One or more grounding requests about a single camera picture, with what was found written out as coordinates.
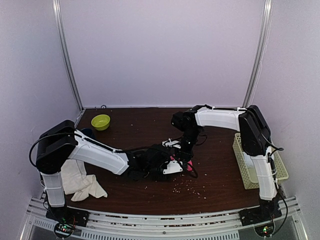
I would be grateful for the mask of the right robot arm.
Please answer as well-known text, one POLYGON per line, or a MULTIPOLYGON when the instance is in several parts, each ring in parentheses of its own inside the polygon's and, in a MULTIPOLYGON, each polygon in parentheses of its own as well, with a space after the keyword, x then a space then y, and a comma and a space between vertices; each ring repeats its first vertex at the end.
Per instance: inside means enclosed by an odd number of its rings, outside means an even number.
POLYGON ((256 105, 249 107, 214 107, 196 105, 187 111, 172 115, 171 124, 183 135, 176 157, 188 163, 193 157, 193 147, 204 127, 218 127, 240 133, 242 150, 253 162, 259 184, 259 207, 256 216, 268 220, 275 212, 279 201, 271 130, 256 105))

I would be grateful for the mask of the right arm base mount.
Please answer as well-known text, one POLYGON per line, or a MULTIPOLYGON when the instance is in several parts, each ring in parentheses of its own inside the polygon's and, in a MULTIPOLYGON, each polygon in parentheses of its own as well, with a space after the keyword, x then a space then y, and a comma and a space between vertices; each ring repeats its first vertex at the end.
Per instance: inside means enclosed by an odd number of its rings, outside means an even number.
POLYGON ((275 219, 282 216, 279 207, 269 211, 261 206, 245 208, 239 213, 242 226, 253 225, 254 232, 262 238, 270 238, 276 233, 275 219))

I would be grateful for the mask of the dark blue mug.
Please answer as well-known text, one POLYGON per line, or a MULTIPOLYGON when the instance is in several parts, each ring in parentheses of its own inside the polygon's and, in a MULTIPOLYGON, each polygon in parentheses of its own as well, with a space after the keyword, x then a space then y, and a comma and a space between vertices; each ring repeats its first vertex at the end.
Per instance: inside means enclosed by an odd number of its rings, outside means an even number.
POLYGON ((93 140, 96 140, 96 137, 95 137, 95 133, 94 131, 91 129, 91 128, 83 128, 80 130, 85 136, 93 139, 93 140))

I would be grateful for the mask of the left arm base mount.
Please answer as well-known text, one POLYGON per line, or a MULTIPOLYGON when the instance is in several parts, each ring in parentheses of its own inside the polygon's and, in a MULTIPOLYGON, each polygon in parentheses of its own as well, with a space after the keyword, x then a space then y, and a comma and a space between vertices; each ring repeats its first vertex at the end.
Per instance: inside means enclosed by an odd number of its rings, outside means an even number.
POLYGON ((60 239, 69 238, 77 227, 86 227, 89 220, 89 212, 67 207, 46 208, 46 218, 56 221, 53 233, 60 239))

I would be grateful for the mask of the aluminium front rail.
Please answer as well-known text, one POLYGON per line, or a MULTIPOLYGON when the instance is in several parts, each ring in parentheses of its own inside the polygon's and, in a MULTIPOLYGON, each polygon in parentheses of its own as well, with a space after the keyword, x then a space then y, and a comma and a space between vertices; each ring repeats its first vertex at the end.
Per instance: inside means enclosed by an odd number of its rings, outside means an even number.
MULTIPOLYGON (((31 198, 23 218, 18 240, 59 240, 54 234, 56 221, 46 218, 45 197, 31 198)), ((244 226, 240 209, 176 215, 138 215, 84 210, 86 226, 76 226, 66 240, 310 240, 296 197, 280 201, 282 216, 274 221, 276 230, 271 238, 258 235, 258 226, 272 221, 244 226)))

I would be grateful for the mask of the pink towel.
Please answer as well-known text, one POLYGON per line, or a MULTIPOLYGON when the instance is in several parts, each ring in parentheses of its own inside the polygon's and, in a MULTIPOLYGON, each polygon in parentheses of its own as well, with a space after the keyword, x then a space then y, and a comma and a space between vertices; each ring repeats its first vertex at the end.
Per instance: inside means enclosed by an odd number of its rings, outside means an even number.
POLYGON ((182 168, 183 168, 183 171, 187 171, 187 172, 192 172, 193 169, 193 163, 192 161, 184 161, 184 160, 181 160, 179 157, 176 157, 175 155, 171 155, 170 156, 170 161, 177 161, 177 162, 181 162, 182 164, 182 168))

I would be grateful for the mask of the aluminium frame post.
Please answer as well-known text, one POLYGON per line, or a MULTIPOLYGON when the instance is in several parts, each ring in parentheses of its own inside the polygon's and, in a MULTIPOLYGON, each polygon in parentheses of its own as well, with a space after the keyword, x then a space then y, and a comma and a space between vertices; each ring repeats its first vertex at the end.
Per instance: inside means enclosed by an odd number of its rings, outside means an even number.
POLYGON ((261 69, 262 69, 262 60, 263 60, 264 52, 266 50, 268 38, 269 38, 270 24, 272 19, 272 8, 273 8, 273 0, 265 0, 256 53, 255 53, 245 97, 242 103, 242 106, 244 108, 248 107, 252 103, 254 94, 256 92, 256 88, 258 85, 258 81, 260 78, 261 69))
POLYGON ((72 68, 72 63, 70 59, 70 54, 68 51, 67 40, 65 35, 65 29, 63 24, 63 16, 61 12, 61 3, 59 0, 52 0, 53 14, 56 22, 56 27, 58 31, 58 36, 60 40, 60 46, 63 55, 63 61, 66 68, 66 73, 68 77, 68 81, 70 83, 71 91, 74 96, 75 102, 79 111, 83 111, 83 103, 81 101, 80 93, 76 84, 75 75, 72 68))

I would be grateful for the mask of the left aluminium frame post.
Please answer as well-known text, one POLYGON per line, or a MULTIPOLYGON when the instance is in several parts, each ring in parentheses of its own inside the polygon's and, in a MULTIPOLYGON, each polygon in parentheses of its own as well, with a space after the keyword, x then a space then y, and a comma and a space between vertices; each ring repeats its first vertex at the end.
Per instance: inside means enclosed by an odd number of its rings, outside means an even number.
POLYGON ((68 51, 67 40, 65 35, 65 29, 63 24, 63 16, 61 12, 61 3, 59 0, 52 0, 53 14, 56 22, 56 27, 58 31, 58 36, 60 40, 60 46, 63 55, 63 61, 66 68, 66 73, 68 77, 68 81, 70 83, 71 91, 74 96, 75 102, 79 111, 83 111, 83 103, 81 101, 80 93, 76 84, 75 75, 72 68, 72 63, 70 59, 70 54, 68 51))

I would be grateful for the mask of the green bowl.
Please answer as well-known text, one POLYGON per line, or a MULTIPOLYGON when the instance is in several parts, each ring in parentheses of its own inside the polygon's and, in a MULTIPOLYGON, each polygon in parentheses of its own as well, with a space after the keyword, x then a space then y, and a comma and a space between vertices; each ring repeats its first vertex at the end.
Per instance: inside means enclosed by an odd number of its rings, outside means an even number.
POLYGON ((91 120, 91 125, 97 130, 97 131, 104 131, 110 126, 111 118, 107 114, 100 114, 95 116, 91 120))

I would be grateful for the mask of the white towel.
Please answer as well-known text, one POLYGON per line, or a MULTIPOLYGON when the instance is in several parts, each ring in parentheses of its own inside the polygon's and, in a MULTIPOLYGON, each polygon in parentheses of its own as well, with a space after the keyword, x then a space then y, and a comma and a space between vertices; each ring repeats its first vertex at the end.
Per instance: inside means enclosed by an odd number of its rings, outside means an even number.
POLYGON ((87 175, 83 161, 68 159, 61 167, 64 193, 72 195, 72 202, 81 202, 92 196, 107 198, 108 193, 101 187, 94 174, 87 175))

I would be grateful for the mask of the beige plastic basket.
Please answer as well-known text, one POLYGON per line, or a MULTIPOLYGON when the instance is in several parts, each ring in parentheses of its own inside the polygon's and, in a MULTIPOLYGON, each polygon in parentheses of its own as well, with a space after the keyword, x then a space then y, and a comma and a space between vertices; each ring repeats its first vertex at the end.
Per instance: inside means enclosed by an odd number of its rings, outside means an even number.
MULTIPOLYGON (((245 190, 258 189, 259 183, 258 183, 256 170, 247 169, 244 162, 244 155, 243 155, 244 151, 242 149, 240 133, 236 133, 234 135, 232 148, 233 148, 234 155, 239 167, 244 189, 245 190)), ((277 177, 278 183, 282 183, 289 178, 289 174, 278 152, 275 152, 272 155, 272 158, 274 160, 275 167, 276 167, 276 177, 277 177)))

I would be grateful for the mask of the right aluminium frame post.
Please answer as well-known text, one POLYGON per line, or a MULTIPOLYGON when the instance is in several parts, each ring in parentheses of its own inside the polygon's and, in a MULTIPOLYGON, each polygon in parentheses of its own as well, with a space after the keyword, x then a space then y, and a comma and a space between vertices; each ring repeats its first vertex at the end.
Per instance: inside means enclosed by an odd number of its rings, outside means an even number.
POLYGON ((256 53, 255 53, 245 97, 242 103, 242 106, 244 108, 248 107, 252 103, 254 94, 256 92, 256 88, 258 85, 258 81, 260 78, 261 69, 262 69, 262 60, 263 60, 264 52, 266 50, 268 38, 269 38, 270 24, 272 19, 272 8, 273 8, 273 0, 265 0, 256 53))

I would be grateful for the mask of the light blue rolled towel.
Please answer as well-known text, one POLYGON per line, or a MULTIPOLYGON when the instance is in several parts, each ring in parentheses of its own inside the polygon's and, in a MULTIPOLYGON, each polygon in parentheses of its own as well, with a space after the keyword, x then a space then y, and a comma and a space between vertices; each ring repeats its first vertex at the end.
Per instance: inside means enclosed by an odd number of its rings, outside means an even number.
POLYGON ((254 163, 253 163, 251 157, 249 155, 247 155, 245 152, 243 153, 243 159, 244 159, 244 164, 248 170, 255 169, 255 166, 254 166, 254 163))

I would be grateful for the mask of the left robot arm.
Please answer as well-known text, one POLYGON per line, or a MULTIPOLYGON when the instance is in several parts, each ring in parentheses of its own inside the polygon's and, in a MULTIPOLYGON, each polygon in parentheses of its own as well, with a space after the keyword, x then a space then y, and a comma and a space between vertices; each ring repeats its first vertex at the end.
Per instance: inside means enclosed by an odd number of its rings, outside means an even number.
POLYGON ((44 132, 36 146, 35 167, 42 176, 48 206, 61 222, 72 218, 62 179, 62 168, 68 160, 87 163, 118 176, 138 174, 143 178, 151 172, 161 174, 171 159, 170 151, 161 144, 129 150, 108 146, 76 129, 71 120, 44 132))

